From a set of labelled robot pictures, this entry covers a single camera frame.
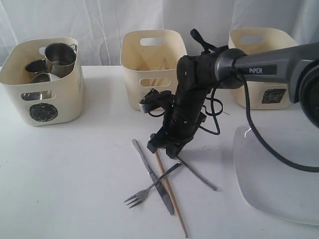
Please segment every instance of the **transparent tray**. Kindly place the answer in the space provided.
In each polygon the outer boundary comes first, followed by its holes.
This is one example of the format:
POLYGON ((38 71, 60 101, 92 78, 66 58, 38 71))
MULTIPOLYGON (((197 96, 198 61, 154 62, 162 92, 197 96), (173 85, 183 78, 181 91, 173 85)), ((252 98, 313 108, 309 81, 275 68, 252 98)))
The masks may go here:
MULTIPOLYGON (((258 130, 287 159, 319 166, 319 131, 258 130)), ((319 173, 283 164, 259 143, 248 126, 236 129, 233 156, 238 184, 248 204, 276 218, 319 225, 319 173)))

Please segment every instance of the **cup handle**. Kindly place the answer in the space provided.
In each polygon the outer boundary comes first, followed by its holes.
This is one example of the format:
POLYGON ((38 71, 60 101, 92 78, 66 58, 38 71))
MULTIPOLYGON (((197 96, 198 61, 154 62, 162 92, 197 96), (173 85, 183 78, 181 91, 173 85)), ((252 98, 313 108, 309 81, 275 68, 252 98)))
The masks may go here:
POLYGON ((76 44, 74 44, 74 43, 71 44, 70 47, 73 48, 73 50, 74 50, 75 52, 76 52, 77 49, 78 49, 78 46, 77 46, 76 44))

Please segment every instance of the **fork tines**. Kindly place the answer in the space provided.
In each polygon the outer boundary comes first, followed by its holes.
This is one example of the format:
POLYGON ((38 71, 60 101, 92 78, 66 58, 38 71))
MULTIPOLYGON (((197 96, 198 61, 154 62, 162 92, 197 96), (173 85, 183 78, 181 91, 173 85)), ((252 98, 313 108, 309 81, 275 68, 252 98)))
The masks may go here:
POLYGON ((127 200, 125 200, 124 202, 126 203, 126 202, 129 201, 129 200, 132 200, 132 201, 130 201, 129 203, 127 203, 127 205, 136 202, 135 204, 131 205, 129 208, 133 208, 133 207, 135 207, 135 206, 137 206, 137 205, 139 205, 139 204, 142 203, 142 201, 136 196, 136 194, 134 194, 133 196, 129 197, 129 198, 128 198, 127 200))

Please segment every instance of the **fork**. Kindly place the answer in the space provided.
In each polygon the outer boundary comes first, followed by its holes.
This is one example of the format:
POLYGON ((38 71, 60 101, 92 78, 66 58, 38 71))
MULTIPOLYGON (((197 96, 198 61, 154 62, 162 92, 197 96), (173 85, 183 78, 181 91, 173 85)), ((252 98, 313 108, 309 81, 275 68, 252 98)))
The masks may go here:
POLYGON ((146 198, 148 198, 149 191, 153 186, 155 186, 157 183, 160 182, 161 179, 166 177, 169 173, 173 172, 175 169, 177 169, 181 165, 182 165, 181 162, 174 164, 170 169, 168 169, 161 177, 158 178, 158 180, 156 180, 154 183, 152 183, 148 188, 137 192, 136 194, 129 197, 124 202, 126 203, 127 201, 132 200, 129 203, 127 203, 127 205, 135 203, 135 204, 131 205, 129 208, 133 208, 133 207, 136 207, 137 205, 141 204, 142 202, 144 202, 146 200, 146 198))

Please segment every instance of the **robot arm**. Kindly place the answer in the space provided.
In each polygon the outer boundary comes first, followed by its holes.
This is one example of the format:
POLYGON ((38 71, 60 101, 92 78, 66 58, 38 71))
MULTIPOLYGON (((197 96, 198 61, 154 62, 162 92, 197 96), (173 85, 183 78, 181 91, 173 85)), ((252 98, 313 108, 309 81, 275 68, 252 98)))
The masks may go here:
MULTIPOLYGON (((201 108, 207 94, 217 87, 237 89, 243 86, 236 78, 239 73, 247 81, 288 84, 291 102, 300 101, 304 113, 319 127, 319 43, 247 56, 239 49, 214 49, 201 37, 196 40, 204 51, 199 56, 180 58, 175 96, 153 89, 140 102, 144 113, 159 107, 165 110, 162 127, 148 142, 152 153, 164 147, 170 158, 176 157, 206 119, 201 108)), ((216 126, 217 132, 212 134, 220 134, 218 124, 216 126)))

